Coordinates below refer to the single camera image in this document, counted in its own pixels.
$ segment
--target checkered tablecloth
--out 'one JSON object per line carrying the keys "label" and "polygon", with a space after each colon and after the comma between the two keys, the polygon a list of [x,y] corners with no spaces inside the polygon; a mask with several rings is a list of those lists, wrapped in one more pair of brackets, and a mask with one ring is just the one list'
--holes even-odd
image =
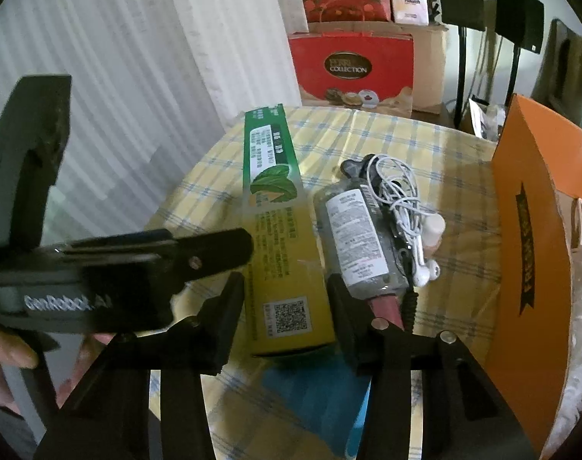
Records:
{"label": "checkered tablecloth", "polygon": [[[345,159],[385,153],[405,160],[422,199],[447,228],[435,258],[441,277],[422,289],[415,333],[456,332],[483,361],[495,324],[500,281],[500,232],[491,157],[495,144],[410,119],[340,108],[286,108],[304,187],[309,192],[341,178]],[[221,139],[172,192],[149,223],[176,236],[240,225],[243,122]],[[226,275],[197,281],[175,301],[177,319],[193,315],[220,293]],[[251,358],[244,315],[232,355],[217,377],[202,378],[217,458],[326,460],[326,444],[308,432],[277,395],[261,386],[270,363]],[[151,382],[157,415],[158,381]],[[421,401],[414,407],[410,458],[421,457]]]}

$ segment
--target human hand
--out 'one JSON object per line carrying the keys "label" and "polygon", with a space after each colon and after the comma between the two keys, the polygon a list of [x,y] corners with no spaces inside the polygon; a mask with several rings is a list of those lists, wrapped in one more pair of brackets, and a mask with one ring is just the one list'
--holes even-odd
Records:
{"label": "human hand", "polygon": [[[113,335],[104,333],[85,336],[71,377],[64,381],[57,391],[57,405],[59,407],[63,406],[69,394],[104,347],[112,340],[112,337]],[[35,368],[38,365],[38,355],[19,336],[5,332],[0,328],[0,407],[6,407],[20,415],[20,410],[14,402],[3,375],[2,364],[20,368]]]}

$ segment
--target white cap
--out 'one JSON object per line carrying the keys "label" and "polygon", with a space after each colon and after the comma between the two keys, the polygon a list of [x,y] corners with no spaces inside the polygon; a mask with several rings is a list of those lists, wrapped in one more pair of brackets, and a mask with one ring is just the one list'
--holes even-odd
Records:
{"label": "white cap", "polygon": [[423,230],[421,241],[425,247],[436,247],[446,228],[446,222],[440,215],[428,215],[423,217]]}

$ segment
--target curtain fold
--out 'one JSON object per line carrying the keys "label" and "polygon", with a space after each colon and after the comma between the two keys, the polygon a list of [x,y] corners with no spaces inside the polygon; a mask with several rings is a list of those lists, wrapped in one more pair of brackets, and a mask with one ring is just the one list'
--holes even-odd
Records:
{"label": "curtain fold", "polygon": [[299,105],[294,1],[5,0],[0,113],[21,76],[72,76],[43,242],[142,229],[243,111]]}

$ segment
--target black speaker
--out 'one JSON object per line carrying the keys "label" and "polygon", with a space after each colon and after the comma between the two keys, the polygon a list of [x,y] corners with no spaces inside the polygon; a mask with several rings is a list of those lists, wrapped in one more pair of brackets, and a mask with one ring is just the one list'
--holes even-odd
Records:
{"label": "black speaker", "polygon": [[440,0],[442,22],[459,29],[459,76],[457,78],[457,104],[455,106],[455,127],[462,120],[464,88],[466,84],[466,29],[485,30],[484,0]]}
{"label": "black speaker", "polygon": [[521,49],[540,53],[544,39],[544,5],[538,0],[498,0],[495,32],[514,44],[506,106],[513,98]]}

